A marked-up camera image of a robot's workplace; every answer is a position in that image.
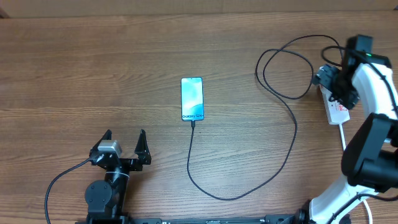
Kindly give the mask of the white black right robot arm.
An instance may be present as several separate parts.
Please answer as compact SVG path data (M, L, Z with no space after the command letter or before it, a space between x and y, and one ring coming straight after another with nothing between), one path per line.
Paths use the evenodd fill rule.
M397 146L397 90L390 60L372 46L370 36L350 37L341 63L328 62L312 80L348 110L362 102L366 119L344 150L340 177L291 223L349 223L346 215L367 198L397 200L381 196L397 188L397 153L382 150L385 142Z

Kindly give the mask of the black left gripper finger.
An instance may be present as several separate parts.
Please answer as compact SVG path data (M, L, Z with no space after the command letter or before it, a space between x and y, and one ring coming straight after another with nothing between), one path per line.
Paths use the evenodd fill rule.
M90 149L90 155L92 156L94 152L98 151L98 146L102 142L102 140L111 140L112 131L108 129L101 139Z
M137 155L137 158L141 164L151 165L152 157L147 145L146 132L143 129L140 131L134 153Z

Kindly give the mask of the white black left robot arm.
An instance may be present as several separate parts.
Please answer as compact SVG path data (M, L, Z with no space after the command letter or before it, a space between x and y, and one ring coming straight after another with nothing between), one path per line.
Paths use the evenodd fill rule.
M131 172L140 172L144 165L152 162L147 145L146 132L140 130L134 153L136 158L122 158L122 149L118 140L112 139L112 131L107 130L103 137L90 149L87 159L63 171L49 184L45 193L44 212L48 224L51 223L48 210L50 191L54 183L63 175L87 164L105 170L103 180L96 180L87 186L85 201L88 214L85 223L133 223L133 219L124 212L124 201Z

